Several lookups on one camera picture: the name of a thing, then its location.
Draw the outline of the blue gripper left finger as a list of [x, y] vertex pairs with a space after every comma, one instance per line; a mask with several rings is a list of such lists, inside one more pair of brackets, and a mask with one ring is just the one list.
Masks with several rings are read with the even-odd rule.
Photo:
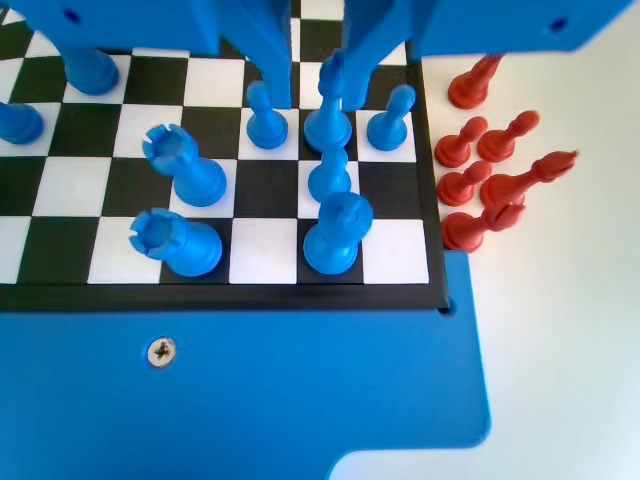
[[275, 108], [291, 98], [291, 2], [219, 1], [222, 36], [260, 70]]

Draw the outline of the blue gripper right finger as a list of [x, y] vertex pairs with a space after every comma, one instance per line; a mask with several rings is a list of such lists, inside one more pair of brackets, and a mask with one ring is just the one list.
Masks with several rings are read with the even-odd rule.
[[414, 36], [423, 19], [422, 1], [351, 0], [344, 3], [341, 51], [345, 111], [362, 108], [373, 71], [397, 46], [408, 43], [409, 61], [420, 60]]

